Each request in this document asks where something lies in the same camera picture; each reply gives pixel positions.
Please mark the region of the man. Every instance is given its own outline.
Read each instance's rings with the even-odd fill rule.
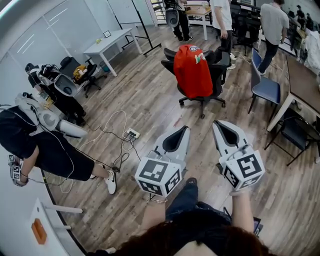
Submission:
[[[116,174],[76,150],[57,131],[37,131],[39,124],[19,108],[14,106],[0,112],[0,145],[8,152],[23,160],[21,180],[23,187],[33,167],[74,180],[87,181],[91,175],[104,178],[109,193],[116,192]]]
[[[222,52],[231,54],[232,49],[232,17],[230,11],[230,2],[228,0],[211,0],[212,6],[212,24],[221,38],[221,46],[219,46],[214,54],[215,61],[222,59]],[[236,68],[235,64],[231,64],[228,70]]]
[[[266,74],[266,69],[276,56],[279,45],[285,42],[287,29],[289,28],[288,15],[281,10],[285,0],[273,0],[261,6],[261,24],[264,32],[266,53],[258,71],[260,75]]]
[[[187,4],[187,0],[178,0],[178,8],[177,11],[179,13],[179,23],[178,25],[173,29],[173,33],[175,36],[178,38],[179,42],[187,42],[192,40],[194,37],[189,36],[189,23],[188,23],[188,18],[186,14],[186,9],[184,4]]]
[[[28,63],[25,67],[25,72],[28,74],[28,80],[33,88],[36,88],[38,92],[46,92],[50,98],[53,100],[53,104],[67,117],[73,119],[78,126],[83,126],[85,120],[83,116],[86,115],[83,107],[77,102],[74,97],[69,97],[58,91],[55,85],[52,83],[50,85],[42,84],[41,80],[38,78],[37,72],[41,69],[41,65],[34,66],[32,63]]]
[[[296,12],[296,15],[298,17],[298,23],[300,23],[301,29],[304,29],[306,24],[305,13],[302,11],[300,5],[297,5],[296,7],[298,7],[298,11]]]

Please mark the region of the white t-shirt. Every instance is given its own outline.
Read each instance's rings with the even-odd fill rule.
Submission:
[[[230,11],[230,3],[228,0],[210,0],[210,5],[212,9],[212,24],[216,29],[221,30],[221,27],[217,21],[215,14],[215,7],[222,7],[222,21],[224,23],[225,30],[232,30],[232,17]]]

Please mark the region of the black stand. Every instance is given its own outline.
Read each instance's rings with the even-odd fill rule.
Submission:
[[[144,24],[144,22],[143,22],[143,20],[142,20],[142,18],[141,18],[141,15],[140,15],[139,11],[137,10],[137,7],[136,7],[134,1],[133,1],[133,0],[131,0],[131,1],[132,1],[132,4],[133,4],[134,8],[135,8],[136,13],[138,14],[138,17],[139,17],[139,19],[140,19],[140,22],[120,23],[120,22],[118,21],[117,16],[116,16],[116,15],[114,15],[114,16],[115,16],[115,19],[116,19],[116,21],[118,22],[118,24],[119,24],[119,26],[120,26],[121,29],[123,29],[121,25],[124,25],[124,24],[136,24],[136,23],[141,23],[141,24],[142,24],[142,27],[143,27],[143,30],[144,30],[144,32],[145,32],[146,37],[144,37],[144,36],[136,36],[136,38],[148,39],[149,45],[150,45],[151,49],[148,50],[148,51],[146,51],[146,52],[143,54],[145,57],[147,57],[147,56],[148,56],[148,53],[150,53],[151,51],[153,51],[153,50],[156,49],[157,47],[161,47],[162,44],[159,43],[159,44],[157,44],[156,46],[153,46],[153,45],[152,45],[152,42],[151,42],[151,40],[150,40],[150,37],[149,37],[149,34],[148,34],[148,32],[147,32],[146,26],[145,26],[145,24]],[[130,45],[130,44],[133,42],[133,40],[132,40],[132,41],[129,41],[127,37],[131,37],[131,35],[126,35],[126,36],[125,36],[125,38],[126,38],[126,40],[127,40],[128,43],[122,47],[123,49],[124,49],[126,46]]]

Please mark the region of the power strip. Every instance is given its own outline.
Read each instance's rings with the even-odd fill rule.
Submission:
[[[126,132],[129,135],[133,135],[133,137],[136,139],[139,139],[139,137],[140,137],[140,133],[135,131],[134,129],[129,128]]]

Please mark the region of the gray t-shirt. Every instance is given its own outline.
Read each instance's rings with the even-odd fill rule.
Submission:
[[[280,45],[282,29],[289,28],[288,15],[278,6],[265,3],[261,6],[262,29],[265,38],[273,45]]]

